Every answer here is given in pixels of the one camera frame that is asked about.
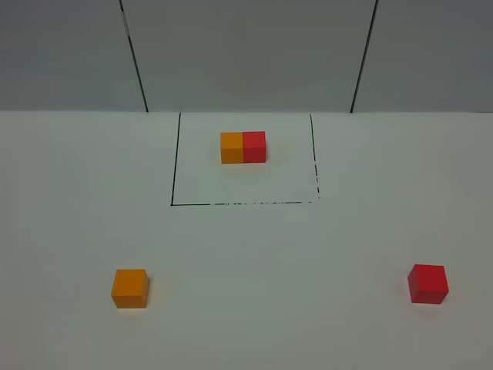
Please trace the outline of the orange template cube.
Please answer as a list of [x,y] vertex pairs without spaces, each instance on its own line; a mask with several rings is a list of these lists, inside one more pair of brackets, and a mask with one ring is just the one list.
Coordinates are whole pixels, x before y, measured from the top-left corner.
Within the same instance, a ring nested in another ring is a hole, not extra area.
[[243,163],[243,133],[220,134],[220,156],[222,164]]

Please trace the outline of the red template cube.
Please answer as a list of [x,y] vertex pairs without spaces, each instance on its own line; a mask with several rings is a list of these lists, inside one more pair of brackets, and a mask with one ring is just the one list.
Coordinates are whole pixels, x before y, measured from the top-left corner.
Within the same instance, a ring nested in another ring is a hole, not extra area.
[[243,162],[265,163],[266,161],[266,133],[264,131],[243,132]]

